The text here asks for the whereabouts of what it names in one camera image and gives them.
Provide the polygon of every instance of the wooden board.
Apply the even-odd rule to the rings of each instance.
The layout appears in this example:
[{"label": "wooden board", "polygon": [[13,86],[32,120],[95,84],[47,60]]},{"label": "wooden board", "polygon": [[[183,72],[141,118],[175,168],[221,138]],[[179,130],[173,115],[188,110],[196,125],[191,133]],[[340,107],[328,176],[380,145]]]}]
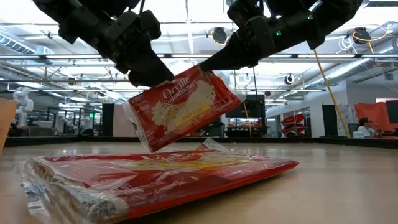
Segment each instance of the wooden board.
[{"label": "wooden board", "polygon": [[[195,146],[173,144],[162,151]],[[398,150],[326,144],[225,146],[302,163],[278,177],[138,218],[134,224],[393,224],[398,220]],[[129,153],[147,151],[138,143],[94,142],[5,148],[0,157],[0,223],[40,223],[26,209],[15,161],[44,155]]]}]

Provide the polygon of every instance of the red packaging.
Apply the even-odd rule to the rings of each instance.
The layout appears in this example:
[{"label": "red packaging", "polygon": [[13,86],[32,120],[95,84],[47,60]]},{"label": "red packaging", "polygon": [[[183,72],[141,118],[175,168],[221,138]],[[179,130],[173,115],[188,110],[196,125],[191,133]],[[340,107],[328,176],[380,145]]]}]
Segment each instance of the red packaging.
[{"label": "red packaging", "polygon": [[220,147],[207,140],[194,151],[36,157],[23,164],[22,183],[34,205],[30,212],[50,217],[46,223],[116,223],[257,182],[299,164],[214,148]]},{"label": "red packaging", "polygon": [[155,152],[235,109],[242,99],[213,72],[194,66],[131,98],[124,108],[141,143]]}]

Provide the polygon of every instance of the popcorn package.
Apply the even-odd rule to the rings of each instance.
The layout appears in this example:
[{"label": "popcorn package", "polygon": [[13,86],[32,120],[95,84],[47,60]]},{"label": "popcorn package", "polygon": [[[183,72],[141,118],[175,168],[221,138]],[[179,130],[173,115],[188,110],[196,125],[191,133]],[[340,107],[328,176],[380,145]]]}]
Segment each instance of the popcorn package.
[{"label": "popcorn package", "polygon": [[167,146],[237,107],[233,93],[213,72],[194,66],[131,98],[124,110],[151,152]]}]

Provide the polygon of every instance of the plastic wrap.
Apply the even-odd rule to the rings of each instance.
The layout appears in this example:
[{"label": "plastic wrap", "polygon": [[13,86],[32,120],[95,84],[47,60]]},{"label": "plastic wrap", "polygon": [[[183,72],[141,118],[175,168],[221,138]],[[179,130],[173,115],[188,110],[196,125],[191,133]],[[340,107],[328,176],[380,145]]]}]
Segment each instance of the plastic wrap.
[{"label": "plastic wrap", "polygon": [[231,154],[208,139],[194,151],[35,157],[20,164],[20,173],[31,214],[51,224],[92,224],[140,217],[281,174],[297,164]]},{"label": "plastic wrap", "polygon": [[155,152],[237,107],[234,93],[213,72],[194,66],[124,105],[143,145]]}]

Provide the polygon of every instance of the ceiling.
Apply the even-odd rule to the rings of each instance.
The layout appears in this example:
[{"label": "ceiling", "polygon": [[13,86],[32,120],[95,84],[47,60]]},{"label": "ceiling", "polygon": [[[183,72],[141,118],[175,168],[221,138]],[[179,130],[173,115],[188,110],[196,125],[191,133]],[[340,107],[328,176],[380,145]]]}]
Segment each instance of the ceiling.
[{"label": "ceiling", "polygon": [[[226,15],[228,7],[225,5],[224,0],[146,0],[144,9],[150,9],[162,23],[162,37],[152,41],[152,48],[157,54],[213,54],[224,46],[216,44],[212,38],[206,35],[215,27],[224,27],[227,33],[236,30],[236,26],[234,26]],[[335,54],[338,52],[345,54],[352,53],[355,50],[359,53],[367,52],[369,51],[368,45],[357,44],[353,44],[352,47],[344,50],[341,45],[350,45],[350,43],[342,43],[343,37],[347,33],[352,34],[355,27],[366,27],[373,39],[385,36],[373,42],[373,45],[377,46],[398,34],[398,25],[396,24],[397,13],[398,7],[364,7],[358,11],[352,20],[328,36],[325,43],[317,48],[317,51],[320,54]],[[95,49],[80,39],[74,44],[69,44],[61,39],[57,35],[57,23],[38,10],[31,0],[8,1],[6,7],[0,7],[1,33],[12,37],[32,49],[43,49],[45,47],[49,52],[54,54],[71,56],[98,54]],[[313,52],[306,43],[302,43],[281,53],[312,54]],[[17,55],[19,53],[0,45],[0,54]],[[162,60],[174,74],[178,74],[201,61],[194,58],[165,58]],[[67,83],[41,83],[42,87],[37,88],[83,90],[83,92],[76,93],[76,95],[80,98],[88,99],[89,102],[98,102],[105,99],[122,102],[137,95],[139,92],[107,93],[105,96],[101,96],[97,93],[84,92],[84,90],[92,88],[110,90],[142,89],[135,88],[128,82],[124,82],[123,80],[126,80],[127,76],[119,73],[109,60],[63,59],[53,60],[53,65],[46,65],[33,60],[6,60],[3,62],[35,73],[37,75],[35,77],[31,73],[24,74],[23,76],[23,79],[31,79],[33,82],[45,77],[48,78],[49,76],[54,80],[66,80],[67,78],[92,80],[92,82],[77,83],[76,85],[69,85]],[[337,64],[332,61],[323,60],[322,67],[328,70]],[[16,77],[20,75],[15,70],[10,71],[10,73],[12,72],[15,72]],[[236,75],[238,88],[244,90],[254,88],[254,73],[257,78],[257,88],[290,88],[290,86],[284,84],[286,74],[291,73],[299,77],[295,82],[305,84],[305,82],[309,82],[317,76],[319,71],[318,65],[314,60],[298,63],[275,59],[274,61],[261,62],[254,69],[242,68],[237,71],[217,71],[216,73],[222,74],[230,80]],[[5,68],[3,68],[2,73],[0,72],[0,75],[3,79],[11,77],[10,75],[8,76]],[[10,88],[10,86],[4,85],[2,88]],[[67,96],[67,100],[70,100],[71,97],[71,94],[63,92],[58,93],[58,95],[49,95],[48,97],[58,100],[64,100],[64,96]]]}]

